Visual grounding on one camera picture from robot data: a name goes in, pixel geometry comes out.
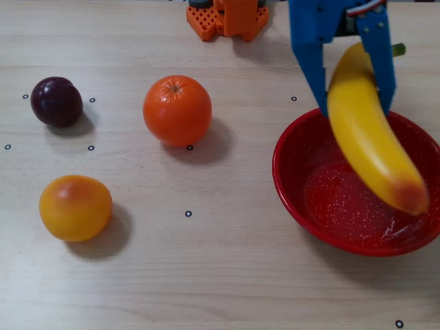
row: orange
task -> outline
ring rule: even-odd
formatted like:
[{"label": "orange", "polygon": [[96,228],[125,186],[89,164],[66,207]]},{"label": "orange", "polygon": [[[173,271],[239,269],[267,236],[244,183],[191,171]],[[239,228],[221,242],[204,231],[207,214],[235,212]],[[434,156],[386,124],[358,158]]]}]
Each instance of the orange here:
[{"label": "orange", "polygon": [[150,132],[171,146],[199,141],[209,128],[212,105],[208,92],[196,80],[169,76],[157,81],[144,101],[144,120]]},{"label": "orange", "polygon": [[82,175],[59,177],[40,197],[40,215],[47,230],[68,242],[97,235],[111,218],[109,190],[98,180]]}]

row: orange robot part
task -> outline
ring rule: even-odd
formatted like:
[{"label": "orange robot part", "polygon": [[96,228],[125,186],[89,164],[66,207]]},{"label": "orange robot part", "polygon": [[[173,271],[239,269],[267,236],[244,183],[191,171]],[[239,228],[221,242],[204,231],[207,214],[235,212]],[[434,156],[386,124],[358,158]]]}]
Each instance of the orange robot part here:
[{"label": "orange robot part", "polygon": [[189,6],[186,20],[203,41],[216,34],[252,41],[269,21],[269,8],[258,8],[257,0],[214,0],[206,9]]}]

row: dark red plum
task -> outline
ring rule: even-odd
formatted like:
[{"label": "dark red plum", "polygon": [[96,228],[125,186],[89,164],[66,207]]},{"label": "dark red plum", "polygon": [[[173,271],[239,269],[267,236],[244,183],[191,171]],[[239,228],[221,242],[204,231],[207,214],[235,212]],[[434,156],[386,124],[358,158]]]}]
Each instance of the dark red plum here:
[{"label": "dark red plum", "polygon": [[50,77],[36,84],[30,104],[36,117],[47,125],[67,127],[83,112],[83,99],[70,80]]}]

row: red bowl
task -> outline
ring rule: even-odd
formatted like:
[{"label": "red bowl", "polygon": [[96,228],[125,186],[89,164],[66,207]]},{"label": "red bowl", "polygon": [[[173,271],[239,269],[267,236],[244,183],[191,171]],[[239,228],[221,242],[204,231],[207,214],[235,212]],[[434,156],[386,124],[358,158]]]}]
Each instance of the red bowl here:
[{"label": "red bowl", "polygon": [[388,122],[428,187],[430,207],[419,217],[391,208],[364,185],[319,109],[281,135],[272,164],[276,191],[292,217],[320,240],[365,256],[397,256],[440,233],[440,147],[401,115],[390,113]]}]

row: banana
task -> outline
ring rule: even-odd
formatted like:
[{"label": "banana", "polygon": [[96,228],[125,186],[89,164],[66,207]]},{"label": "banana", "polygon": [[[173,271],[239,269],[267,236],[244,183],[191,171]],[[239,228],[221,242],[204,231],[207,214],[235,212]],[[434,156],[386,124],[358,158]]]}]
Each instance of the banana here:
[{"label": "banana", "polygon": [[371,61],[361,43],[340,59],[327,105],[333,134],[362,181],[394,208],[415,216],[426,212],[426,185],[385,118]]}]

